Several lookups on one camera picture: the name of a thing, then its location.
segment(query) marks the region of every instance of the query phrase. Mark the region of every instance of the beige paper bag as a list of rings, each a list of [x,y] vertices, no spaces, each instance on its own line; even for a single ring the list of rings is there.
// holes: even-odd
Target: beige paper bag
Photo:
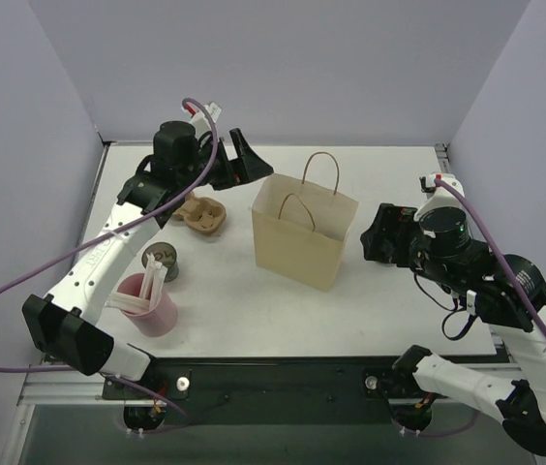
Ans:
[[[329,155],[335,162],[334,190],[305,180],[312,159],[319,154]],[[340,167],[327,152],[308,159],[302,179],[277,173],[266,178],[252,207],[258,266],[329,290],[359,205],[338,192],[339,182]]]

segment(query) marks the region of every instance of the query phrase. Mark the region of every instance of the pink cup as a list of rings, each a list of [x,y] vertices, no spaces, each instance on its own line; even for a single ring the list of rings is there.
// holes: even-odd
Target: pink cup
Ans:
[[[118,293],[139,297],[139,289],[144,280],[144,273],[134,274],[118,285]],[[148,337],[159,337],[167,334],[176,326],[178,310],[166,291],[155,308],[146,313],[135,314],[121,310],[121,313],[133,323],[139,332]]]

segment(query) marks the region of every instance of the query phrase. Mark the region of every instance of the gray floor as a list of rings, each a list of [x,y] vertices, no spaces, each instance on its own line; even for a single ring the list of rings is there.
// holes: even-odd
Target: gray floor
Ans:
[[[116,407],[37,407],[22,464],[532,464],[530,454],[483,417],[446,439],[402,438],[391,424],[372,426],[195,426],[127,437]],[[470,410],[439,405],[431,429],[466,423]]]

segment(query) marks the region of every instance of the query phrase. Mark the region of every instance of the white table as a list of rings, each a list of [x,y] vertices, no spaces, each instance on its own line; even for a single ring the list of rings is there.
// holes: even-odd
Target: white table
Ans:
[[[140,334],[124,316],[105,310],[99,328],[157,357],[335,357],[397,356],[411,344],[442,355],[492,355],[488,327],[476,323],[460,342],[440,332],[444,311],[413,284],[408,270],[363,260],[359,235],[381,202],[420,205],[418,177],[437,171],[432,147],[290,147],[253,149],[275,172],[300,177],[310,154],[333,153],[341,168],[340,191],[360,202],[337,280],[328,293],[256,267],[250,206],[262,181],[222,192],[197,189],[223,203],[227,221],[214,237],[203,237],[171,220],[149,243],[165,241],[178,251],[180,273],[166,284],[177,304],[175,329],[160,338]],[[233,158],[234,150],[227,148]],[[147,144],[113,144],[106,155],[85,239],[94,237]],[[332,185],[333,164],[315,160],[308,179]],[[143,271],[140,256],[125,276]],[[426,289],[449,305],[432,283]],[[451,331],[466,321],[451,322]]]

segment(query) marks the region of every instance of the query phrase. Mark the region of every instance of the brown bag handle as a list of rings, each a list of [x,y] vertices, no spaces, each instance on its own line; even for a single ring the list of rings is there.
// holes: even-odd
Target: brown bag handle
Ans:
[[[305,170],[303,170],[303,177],[301,178],[301,184],[305,184],[305,176],[308,173],[308,167],[310,166],[310,163],[312,163],[312,159],[320,154],[329,155],[331,157],[331,160],[333,160],[333,163],[335,163],[335,168],[338,170],[338,176],[335,178],[335,189],[333,189],[333,195],[335,196],[338,193],[338,186],[340,185],[340,165],[338,165],[338,161],[329,152],[315,152],[312,155],[310,155],[310,158],[308,158],[308,161],[305,164]]]
[[[280,206],[280,212],[277,215],[277,219],[278,220],[282,219],[282,210],[284,210],[284,205],[286,205],[286,201],[291,196],[295,196],[296,199],[301,202],[301,204],[303,205],[303,208],[305,208],[305,211],[308,212],[308,215],[310,215],[310,220],[312,220],[312,233],[313,233],[316,230],[316,223],[314,222],[314,216],[312,215],[312,212],[307,207],[307,205],[305,203],[303,203],[301,198],[299,196],[297,196],[296,194],[294,194],[293,192],[291,192],[290,194],[288,194],[287,196],[284,197],[284,201],[282,201],[282,205]]]

